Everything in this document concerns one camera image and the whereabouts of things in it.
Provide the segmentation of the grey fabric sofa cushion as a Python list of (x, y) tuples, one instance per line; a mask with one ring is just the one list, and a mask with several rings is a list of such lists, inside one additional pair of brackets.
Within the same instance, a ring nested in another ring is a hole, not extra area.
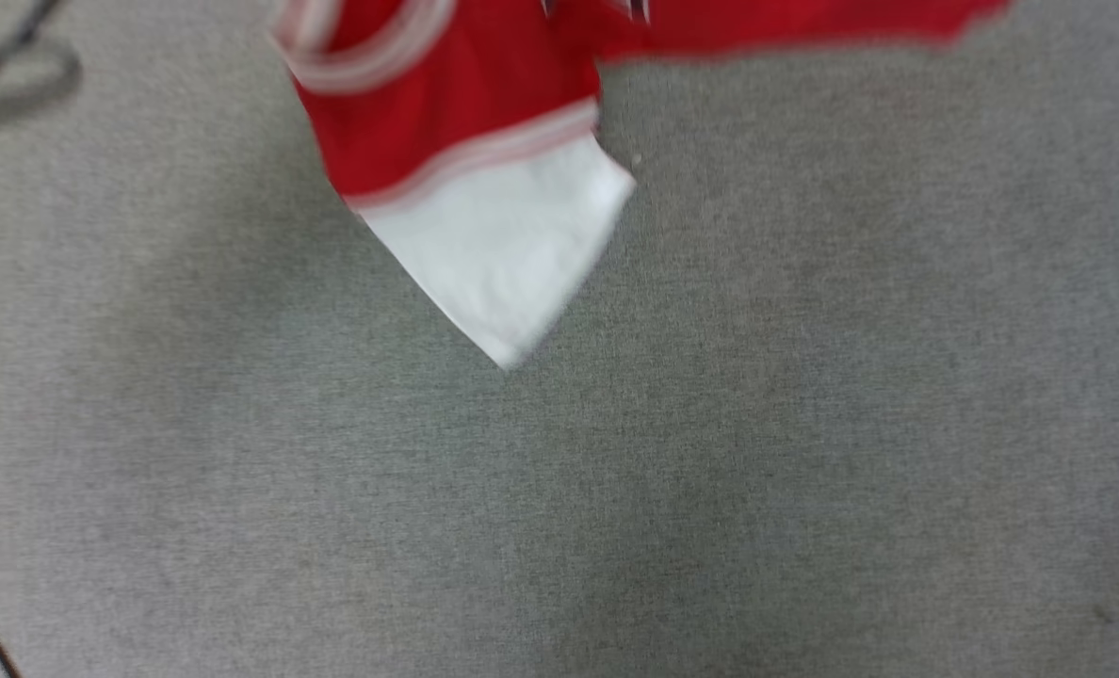
[(261, 0), (72, 0), (0, 120), (26, 678), (1119, 678), (1119, 0), (606, 72), (639, 188), (496, 369)]

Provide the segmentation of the red and white garment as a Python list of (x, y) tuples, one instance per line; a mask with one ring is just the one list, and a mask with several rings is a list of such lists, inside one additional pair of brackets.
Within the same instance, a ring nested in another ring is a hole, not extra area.
[(599, 145), (599, 65), (944, 41), (1009, 0), (274, 0), (336, 194), (466, 338), (521, 362), (634, 189)]

